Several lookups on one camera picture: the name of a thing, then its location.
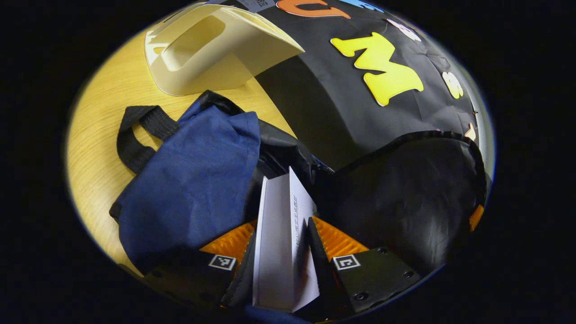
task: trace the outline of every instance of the blue cloth bag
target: blue cloth bag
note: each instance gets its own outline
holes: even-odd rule
[[[137,175],[113,204],[120,241],[142,273],[176,248],[197,250],[244,223],[243,208],[260,150],[255,112],[231,111],[203,93],[177,121],[158,106],[126,108],[118,153]],[[132,125],[162,139],[158,152]]]

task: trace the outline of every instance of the wooden table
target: wooden table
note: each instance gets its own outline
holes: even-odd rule
[[[172,119],[178,119],[198,98],[174,97],[160,91],[144,56],[145,31],[118,49],[87,83],[73,107],[66,142],[66,168],[78,215],[94,241],[114,262],[136,270],[118,237],[118,224],[108,210],[134,177],[116,152],[116,136],[127,106],[160,105]],[[245,111],[294,135],[274,103],[253,78],[237,89],[218,91]],[[144,145],[158,149],[161,141],[153,139],[141,127],[135,135]]]

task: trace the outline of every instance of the black handle strap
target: black handle strap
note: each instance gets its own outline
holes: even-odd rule
[[[155,154],[155,150],[142,145],[132,131],[132,126],[139,121],[146,131],[162,141],[166,141],[180,128],[180,125],[170,118],[160,106],[130,106],[126,108],[118,131],[116,150],[122,163],[136,174],[144,169],[148,160]]]

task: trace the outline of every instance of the black background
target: black background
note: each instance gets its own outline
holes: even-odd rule
[[[187,1],[6,3],[2,92],[8,121],[4,191],[6,309],[14,322],[203,322],[108,260],[79,223],[63,176],[74,96],[128,38]],[[404,0],[383,5],[439,40],[486,93],[498,140],[495,183],[474,239],[422,287],[366,320],[564,322],[573,190],[568,2]],[[21,200],[10,199],[12,194]]]

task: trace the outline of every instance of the white paper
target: white paper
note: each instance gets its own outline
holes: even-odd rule
[[[295,312],[318,296],[310,248],[304,242],[316,205],[292,168],[264,178],[256,228],[252,304]]]

